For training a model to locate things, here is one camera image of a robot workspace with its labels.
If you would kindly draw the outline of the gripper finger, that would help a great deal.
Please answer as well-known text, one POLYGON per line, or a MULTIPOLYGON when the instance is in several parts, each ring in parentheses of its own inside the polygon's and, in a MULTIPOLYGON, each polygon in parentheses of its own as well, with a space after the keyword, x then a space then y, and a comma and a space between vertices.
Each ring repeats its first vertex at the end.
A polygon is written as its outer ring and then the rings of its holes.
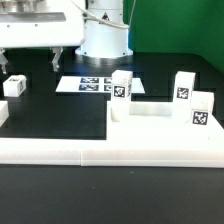
POLYGON ((7 73, 6 72, 6 65, 8 63, 8 60, 5 57, 4 53, 5 53, 5 49, 0 48, 0 66, 2 67, 3 73, 6 74, 7 73))
POLYGON ((63 48, 62 47, 51 47, 51 51, 54 54, 54 57, 52 59, 52 67, 53 67, 53 70, 55 72, 57 72, 60 68, 58 61, 59 61, 59 59, 61 57, 61 54, 63 52, 63 48))

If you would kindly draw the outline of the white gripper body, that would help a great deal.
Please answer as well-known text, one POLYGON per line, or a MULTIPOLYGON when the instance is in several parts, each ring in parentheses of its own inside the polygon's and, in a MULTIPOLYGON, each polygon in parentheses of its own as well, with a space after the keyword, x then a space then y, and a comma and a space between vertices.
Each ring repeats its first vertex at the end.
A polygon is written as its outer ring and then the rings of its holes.
POLYGON ((84 39, 84 21, 80 14, 0 14, 2 48, 78 46, 84 39))

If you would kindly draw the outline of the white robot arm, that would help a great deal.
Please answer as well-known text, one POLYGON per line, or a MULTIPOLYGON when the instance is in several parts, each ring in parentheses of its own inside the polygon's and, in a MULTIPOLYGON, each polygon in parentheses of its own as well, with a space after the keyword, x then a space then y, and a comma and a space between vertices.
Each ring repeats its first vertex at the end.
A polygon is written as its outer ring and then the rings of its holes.
POLYGON ((52 67, 67 47, 79 58, 113 64, 133 55, 123 0, 0 0, 0 67, 13 48, 49 48, 52 67))

